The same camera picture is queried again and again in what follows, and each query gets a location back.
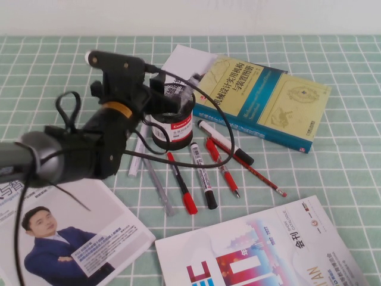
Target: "blue book spine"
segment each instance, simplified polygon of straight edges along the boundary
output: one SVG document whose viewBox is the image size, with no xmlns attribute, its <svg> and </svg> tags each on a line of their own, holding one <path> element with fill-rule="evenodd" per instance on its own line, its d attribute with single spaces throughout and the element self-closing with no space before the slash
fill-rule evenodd
<svg viewBox="0 0 381 286">
<path fill-rule="evenodd" d="M 216 122 L 218 124 L 225 125 L 225 121 L 221 118 L 221 115 L 219 115 L 219 113 L 216 110 L 212 110 L 210 108 L 202 108 L 202 106 L 198 104 L 196 104 L 196 106 L 193 109 L 193 115 Z M 237 120 L 236 117 L 230 116 L 228 114 L 226 114 L 226 117 L 232 129 L 236 129 L 238 131 L 254 135 L 256 137 L 280 144 L 282 146 L 286 146 L 288 148 L 303 153 L 308 153 L 311 149 L 311 141 L 307 141 L 292 135 L 281 133 L 277 130 L 272 130 L 265 126 L 260 126 L 258 124 L 251 123 L 250 125 L 247 125 L 244 122 Z"/>
</svg>

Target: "green checkered tablecloth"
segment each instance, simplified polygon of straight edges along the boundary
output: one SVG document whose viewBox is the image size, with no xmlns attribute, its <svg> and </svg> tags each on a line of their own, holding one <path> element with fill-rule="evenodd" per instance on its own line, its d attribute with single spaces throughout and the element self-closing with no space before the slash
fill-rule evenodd
<svg viewBox="0 0 381 286">
<path fill-rule="evenodd" d="M 162 66 L 177 44 L 289 70 L 295 76 L 330 85 L 332 93 L 313 149 L 303 154 L 234 131 L 237 144 L 255 158 L 254 167 L 288 196 L 275 194 L 232 161 L 229 168 L 242 198 L 237 200 L 219 171 L 211 169 L 208 173 L 220 207 L 210 211 L 205 208 L 196 171 L 183 169 L 199 208 L 193 217 L 186 214 L 167 165 L 154 163 L 178 212 L 174 217 L 164 215 L 144 167 L 136 178 L 127 177 L 128 156 L 117 176 L 105 181 L 110 189 L 157 238 L 317 195 L 370 285 L 381 285 L 381 36 L 0 36 L 1 140 L 13 141 L 47 124 L 61 125 L 54 100 L 69 89 L 83 98 L 79 125 L 90 118 L 99 105 L 90 95 L 89 84 L 100 79 L 101 73 L 85 64 L 86 51 L 134 54 Z M 66 110 L 72 108 L 70 100 L 63 103 Z M 223 126 L 215 127 L 227 135 Z M 197 127 L 193 131 L 202 146 L 204 134 Z M 135 142 L 132 137 L 128 148 L 134 149 Z M 205 148 L 202 152 L 209 162 Z M 192 161 L 188 149 L 175 154 L 178 160 Z M 110 285 L 164 285 L 155 248 Z"/>
</svg>

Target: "man in suit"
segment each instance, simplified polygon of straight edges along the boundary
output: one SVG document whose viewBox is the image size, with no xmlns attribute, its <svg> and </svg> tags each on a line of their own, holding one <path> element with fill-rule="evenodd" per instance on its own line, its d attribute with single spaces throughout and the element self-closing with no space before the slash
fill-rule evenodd
<svg viewBox="0 0 381 286">
<path fill-rule="evenodd" d="M 29 210 L 21 225 L 28 235 L 35 237 L 35 246 L 25 257 L 25 268 L 53 286 L 95 286 L 114 271 L 106 263 L 87 277 L 71 254 L 95 234 L 74 227 L 57 231 L 57 221 L 46 207 Z"/>
</svg>

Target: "blue suit jacket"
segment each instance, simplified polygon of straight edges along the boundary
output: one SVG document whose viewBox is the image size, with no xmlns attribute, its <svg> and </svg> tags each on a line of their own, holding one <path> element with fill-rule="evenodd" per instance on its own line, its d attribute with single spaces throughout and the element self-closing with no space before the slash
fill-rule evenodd
<svg viewBox="0 0 381 286">
<path fill-rule="evenodd" d="M 57 232 L 70 244 L 47 238 L 35 238 L 35 246 L 24 261 L 25 268 L 30 273 L 45 279 L 53 286 L 93 286 L 114 270 L 110 264 L 106 263 L 92 276 L 87 277 L 74 260 L 59 262 L 60 256 L 70 257 L 95 234 L 73 227 Z"/>
</svg>

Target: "gray pencil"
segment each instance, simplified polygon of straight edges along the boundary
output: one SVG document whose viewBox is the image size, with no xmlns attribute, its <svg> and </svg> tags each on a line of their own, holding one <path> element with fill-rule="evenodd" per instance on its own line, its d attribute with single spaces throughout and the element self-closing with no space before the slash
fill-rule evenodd
<svg viewBox="0 0 381 286">
<path fill-rule="evenodd" d="M 165 194 L 163 186 L 161 185 L 159 178 L 157 177 L 156 172 L 152 167 L 151 162 L 148 159 L 143 159 L 143 162 L 146 168 L 148 169 L 149 175 L 151 176 L 151 179 L 156 187 L 157 192 L 159 193 L 159 199 L 164 206 L 165 213 L 167 214 L 167 216 L 174 216 L 174 210 L 172 208 L 172 205 L 169 202 L 167 195 Z"/>
</svg>

